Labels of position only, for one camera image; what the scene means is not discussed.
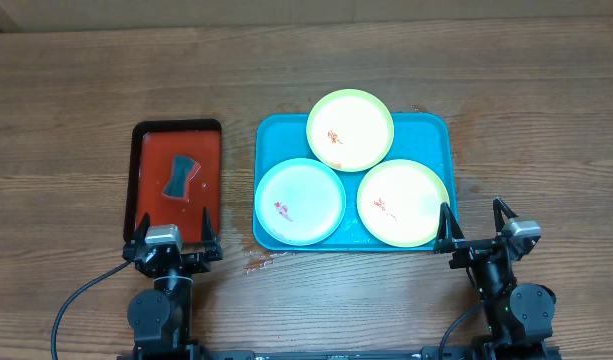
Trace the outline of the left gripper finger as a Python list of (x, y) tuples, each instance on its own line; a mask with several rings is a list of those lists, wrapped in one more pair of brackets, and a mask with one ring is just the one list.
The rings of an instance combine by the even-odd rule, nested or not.
[(135, 245), (142, 244), (145, 241), (145, 237), (146, 237), (149, 227), (150, 227), (150, 216), (148, 213), (145, 213), (142, 216), (139, 225), (136, 227), (136, 229), (133, 232), (132, 243)]
[(204, 207), (202, 213), (201, 243), (215, 244), (216, 242), (217, 235), (213, 229), (209, 211), (206, 207)]

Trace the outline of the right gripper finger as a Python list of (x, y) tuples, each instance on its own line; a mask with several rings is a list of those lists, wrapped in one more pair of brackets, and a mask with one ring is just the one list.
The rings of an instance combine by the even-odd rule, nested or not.
[(496, 197), (493, 200), (492, 208), (497, 232), (502, 231), (505, 226), (505, 219), (510, 220), (517, 217), (517, 214), (513, 212), (500, 197)]
[(437, 243), (453, 243), (464, 241), (465, 237), (454, 216), (448, 202), (440, 205), (439, 226), (437, 230)]

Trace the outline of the green plate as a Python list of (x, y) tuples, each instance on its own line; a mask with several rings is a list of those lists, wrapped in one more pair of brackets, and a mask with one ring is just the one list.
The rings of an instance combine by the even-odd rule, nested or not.
[(444, 183), (430, 168), (396, 159), (366, 173), (356, 207), (372, 236), (387, 245), (410, 248), (436, 238), (441, 205), (449, 201)]
[(359, 172), (375, 166), (390, 151), (394, 121), (376, 96), (342, 89), (313, 106), (306, 137), (312, 153), (324, 164), (343, 172)]

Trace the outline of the red sponge with dark scourer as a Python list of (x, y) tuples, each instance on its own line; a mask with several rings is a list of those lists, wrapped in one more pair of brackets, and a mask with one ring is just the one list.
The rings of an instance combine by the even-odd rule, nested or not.
[(162, 194), (173, 200), (187, 201), (189, 199), (190, 182), (200, 169), (200, 163), (191, 157), (175, 155), (172, 161), (170, 177)]

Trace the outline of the light blue plate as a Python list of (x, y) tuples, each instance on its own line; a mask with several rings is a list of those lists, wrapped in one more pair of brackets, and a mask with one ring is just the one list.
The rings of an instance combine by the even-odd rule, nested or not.
[(285, 160), (261, 178), (254, 196), (254, 213), (261, 228), (285, 245), (319, 243), (340, 225), (346, 194), (340, 177), (323, 163)]

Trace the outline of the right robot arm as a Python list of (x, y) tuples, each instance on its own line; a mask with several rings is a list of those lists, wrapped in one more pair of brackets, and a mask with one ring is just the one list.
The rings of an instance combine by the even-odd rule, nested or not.
[[(545, 344), (553, 335), (556, 295), (540, 284), (518, 283), (513, 272), (513, 264), (534, 249), (542, 229), (536, 221), (518, 216), (499, 197), (492, 208), (495, 236), (467, 240), (450, 206), (440, 206), (434, 251), (449, 253), (449, 266), (466, 271), (479, 303), (453, 321), (428, 357), (559, 359), (559, 349)], [(469, 346), (449, 349), (450, 334), (478, 312), (485, 315), (489, 333), (474, 337)]]

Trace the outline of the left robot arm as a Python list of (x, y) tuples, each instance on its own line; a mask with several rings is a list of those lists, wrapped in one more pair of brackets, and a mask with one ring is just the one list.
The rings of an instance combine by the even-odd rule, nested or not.
[(206, 347), (191, 338), (193, 276), (208, 273), (223, 259), (220, 240), (203, 210), (199, 252), (182, 251), (182, 237), (174, 224), (152, 226), (144, 215), (123, 247), (122, 257), (153, 287), (129, 303), (127, 320), (134, 333), (132, 359), (190, 359), (211, 357)]

